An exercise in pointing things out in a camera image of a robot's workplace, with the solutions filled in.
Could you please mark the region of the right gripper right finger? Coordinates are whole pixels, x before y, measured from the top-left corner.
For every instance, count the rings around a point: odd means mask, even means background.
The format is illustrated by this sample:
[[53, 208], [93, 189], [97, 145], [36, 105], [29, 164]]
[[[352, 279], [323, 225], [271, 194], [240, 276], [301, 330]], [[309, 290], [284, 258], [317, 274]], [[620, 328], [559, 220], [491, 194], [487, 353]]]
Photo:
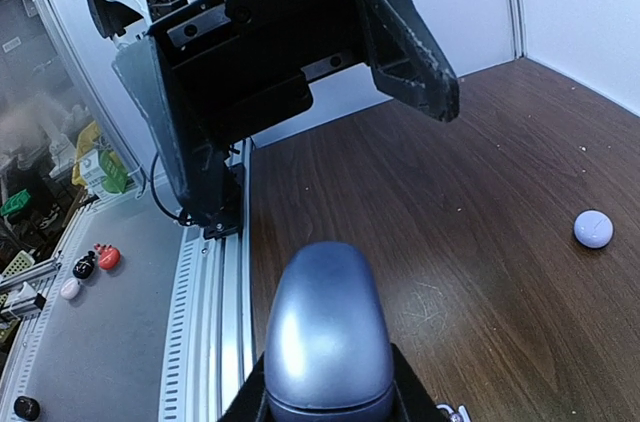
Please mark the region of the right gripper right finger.
[[448, 418], [436, 407], [419, 377], [398, 346], [391, 344], [394, 378], [393, 406], [390, 421], [396, 422], [446, 422]]

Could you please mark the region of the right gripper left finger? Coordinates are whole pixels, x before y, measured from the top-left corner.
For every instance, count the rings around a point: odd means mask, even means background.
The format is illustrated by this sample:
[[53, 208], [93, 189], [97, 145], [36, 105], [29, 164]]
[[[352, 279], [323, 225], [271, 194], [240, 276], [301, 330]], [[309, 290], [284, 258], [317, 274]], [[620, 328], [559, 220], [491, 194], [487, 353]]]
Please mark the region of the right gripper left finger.
[[272, 422], [264, 375], [264, 355], [255, 363], [218, 422]]

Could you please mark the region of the grey-purple earbud charging case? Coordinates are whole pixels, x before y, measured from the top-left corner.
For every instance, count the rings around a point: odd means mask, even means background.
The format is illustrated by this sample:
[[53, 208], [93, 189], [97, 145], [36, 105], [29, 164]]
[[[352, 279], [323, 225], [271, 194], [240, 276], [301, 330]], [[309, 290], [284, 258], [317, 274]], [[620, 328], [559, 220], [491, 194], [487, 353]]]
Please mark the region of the grey-purple earbud charging case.
[[319, 242], [281, 276], [267, 326], [264, 376], [277, 421], [385, 421], [394, 363], [369, 262]]

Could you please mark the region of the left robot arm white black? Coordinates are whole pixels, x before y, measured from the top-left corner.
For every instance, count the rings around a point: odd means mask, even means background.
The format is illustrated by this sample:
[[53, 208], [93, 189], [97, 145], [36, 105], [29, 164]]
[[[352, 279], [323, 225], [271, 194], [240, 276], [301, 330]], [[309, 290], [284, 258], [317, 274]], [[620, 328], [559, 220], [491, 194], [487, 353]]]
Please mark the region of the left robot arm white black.
[[229, 212], [235, 143], [313, 102], [358, 64], [376, 88], [448, 122], [457, 77], [412, 0], [87, 0], [145, 118], [173, 192], [198, 225]]

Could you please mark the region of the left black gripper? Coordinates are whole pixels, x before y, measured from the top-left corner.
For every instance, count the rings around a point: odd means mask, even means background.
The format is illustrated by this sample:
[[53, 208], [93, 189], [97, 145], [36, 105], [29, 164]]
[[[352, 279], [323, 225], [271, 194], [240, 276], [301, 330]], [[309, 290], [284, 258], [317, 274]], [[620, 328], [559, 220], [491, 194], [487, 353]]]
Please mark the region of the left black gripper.
[[176, 199], [214, 212], [231, 146], [308, 110], [310, 84], [357, 64], [425, 115], [459, 115], [458, 78], [413, 0], [198, 0], [118, 51]]

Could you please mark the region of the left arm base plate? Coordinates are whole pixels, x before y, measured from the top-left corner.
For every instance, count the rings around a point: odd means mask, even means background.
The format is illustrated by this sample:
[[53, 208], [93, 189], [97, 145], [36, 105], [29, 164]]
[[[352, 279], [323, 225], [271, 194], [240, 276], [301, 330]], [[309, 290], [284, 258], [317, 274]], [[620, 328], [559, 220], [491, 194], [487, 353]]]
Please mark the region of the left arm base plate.
[[241, 235], [244, 227], [246, 170], [243, 163], [226, 166], [214, 184], [214, 212], [203, 229], [205, 240]]

